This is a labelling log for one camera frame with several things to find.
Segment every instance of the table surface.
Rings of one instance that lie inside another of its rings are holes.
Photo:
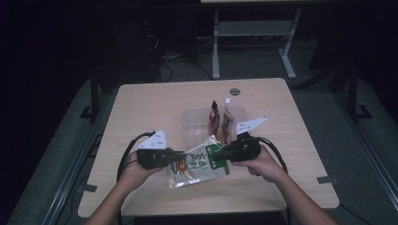
[[[238,88],[240,95],[230,95]],[[232,105],[244,107],[249,119],[266,115],[267,122],[252,130],[256,137],[271,140],[281,152],[291,177],[322,208],[335,208],[338,197],[331,183],[319,184],[327,176],[314,143],[283,79],[230,80],[127,84],[120,87],[105,129],[88,185],[96,191],[84,192],[79,215],[89,217],[115,185],[123,152],[136,136],[164,129],[167,144],[188,150],[182,141],[182,113],[222,106],[226,97]],[[141,139],[135,144],[136,150]],[[265,212],[285,209],[275,185],[249,175],[247,168],[229,165],[230,174],[203,183],[169,188],[167,172],[157,172],[125,200],[122,215],[160,216],[236,212]]]

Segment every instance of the plastic container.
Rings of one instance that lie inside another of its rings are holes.
[[[203,143],[203,141],[210,136],[209,119],[210,108],[189,109],[182,113],[182,140],[187,145],[188,149]],[[223,115],[224,109],[219,109],[220,115]],[[229,106],[228,111],[234,117],[233,132],[231,133],[232,141],[237,138],[235,127],[238,122],[248,120],[246,109],[241,106]],[[222,135],[222,120],[218,130],[219,139],[223,139]]]

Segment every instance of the food package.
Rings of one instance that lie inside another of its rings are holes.
[[[188,150],[185,159],[172,162],[167,167],[169,187],[178,188],[229,174],[225,160],[215,161],[211,158],[220,151],[222,145],[214,135]]]

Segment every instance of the gray carpet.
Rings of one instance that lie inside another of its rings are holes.
[[[294,81],[286,78],[277,52],[280,46],[278,42],[220,55],[221,80],[281,77],[290,86],[302,83],[317,73],[308,69],[315,44],[313,40],[293,43],[289,57],[298,75]],[[200,67],[186,60],[168,63],[167,66],[173,70],[170,82],[209,80],[205,70],[211,71],[211,53],[199,54],[198,64]],[[166,80],[170,74],[163,68],[161,75]],[[341,202],[341,206],[328,212],[341,224],[398,224],[397,209],[391,203],[358,135],[360,128],[385,163],[391,177],[398,181],[398,126],[379,104],[372,88],[361,80],[358,103],[366,105],[374,118],[353,123],[341,104],[345,101],[346,93],[331,93],[327,88],[330,79],[327,77],[307,90],[292,91],[319,156],[329,176],[334,179]],[[84,151],[82,156],[85,157],[98,135],[103,133],[117,90],[113,94],[100,93],[101,113],[93,122],[80,118],[83,108],[90,104],[89,93],[87,82],[71,103],[8,224],[84,222],[77,215],[82,197],[79,186],[85,183],[94,158],[82,161],[84,166],[81,170],[71,168],[72,161],[81,148]],[[78,176],[66,181],[65,174],[70,170],[76,171]],[[62,188],[65,184],[74,184],[73,189]],[[48,214],[58,191],[65,193],[58,207],[59,218]],[[133,218],[126,217],[125,224],[133,224]]]

